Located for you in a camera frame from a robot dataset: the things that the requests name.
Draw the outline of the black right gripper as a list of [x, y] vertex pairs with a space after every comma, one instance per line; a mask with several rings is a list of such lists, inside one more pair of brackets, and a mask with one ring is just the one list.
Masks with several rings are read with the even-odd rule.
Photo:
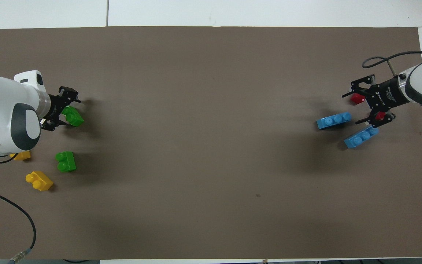
[[[367, 118], [356, 121], [356, 125], [366, 122], [369, 125], [378, 128], [388, 124], [395, 119], [395, 114], [388, 109], [404, 104], [404, 95], [400, 89], [397, 76], [380, 84], [374, 84], [374, 81], [374, 74], [354, 80], [351, 82], [350, 91], [342, 95], [343, 98], [354, 94], [362, 95], [367, 98], [367, 103], [372, 110]], [[369, 85], [369, 88], [362, 88], [360, 87], [361, 84]], [[375, 115], [380, 111], [385, 112], [386, 116], [384, 120], [376, 121]]]

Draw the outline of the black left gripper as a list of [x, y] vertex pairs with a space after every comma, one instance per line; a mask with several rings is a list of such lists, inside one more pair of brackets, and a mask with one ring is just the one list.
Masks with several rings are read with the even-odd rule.
[[48, 95], [50, 107], [48, 112], [42, 117], [42, 130], [53, 132], [59, 126], [69, 125], [67, 122], [60, 120], [60, 116], [65, 107], [65, 101], [68, 103], [81, 103], [78, 95], [79, 92], [70, 87], [60, 87], [59, 95]]

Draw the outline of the green two-stud toy brick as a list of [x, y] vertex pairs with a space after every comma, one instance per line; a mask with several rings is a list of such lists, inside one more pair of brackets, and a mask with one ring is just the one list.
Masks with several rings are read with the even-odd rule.
[[84, 123], [84, 119], [81, 117], [80, 113], [75, 107], [67, 106], [62, 110], [62, 115], [64, 115], [65, 120], [74, 127], [79, 127]]
[[57, 169], [60, 172], [72, 172], [77, 169], [74, 153], [71, 151], [57, 153], [55, 160], [58, 162]]

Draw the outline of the blue three-stud toy brick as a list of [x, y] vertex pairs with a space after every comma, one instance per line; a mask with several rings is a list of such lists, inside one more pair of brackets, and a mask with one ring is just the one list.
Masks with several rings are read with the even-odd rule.
[[379, 129], [371, 126], [365, 127], [358, 132], [354, 133], [350, 137], [347, 137], [343, 142], [349, 149], [353, 149], [362, 145], [365, 141], [369, 140], [373, 136], [379, 133]]
[[336, 127], [338, 125], [342, 125], [346, 122], [349, 122], [351, 121], [351, 118], [352, 118], [352, 115], [350, 114], [350, 112], [343, 112], [343, 113], [338, 113], [338, 114], [331, 115], [328, 117], [320, 118], [316, 120], [315, 123], [318, 129], [325, 130], [325, 129]]

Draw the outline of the brown table mat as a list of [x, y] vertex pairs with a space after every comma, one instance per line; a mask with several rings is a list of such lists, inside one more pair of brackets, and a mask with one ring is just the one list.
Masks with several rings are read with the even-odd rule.
[[347, 149], [369, 108], [341, 97], [391, 78], [366, 58], [419, 48], [416, 28], [0, 30], [0, 76], [39, 70], [82, 101], [82, 125], [0, 164], [37, 227], [28, 259], [422, 257], [422, 107]]

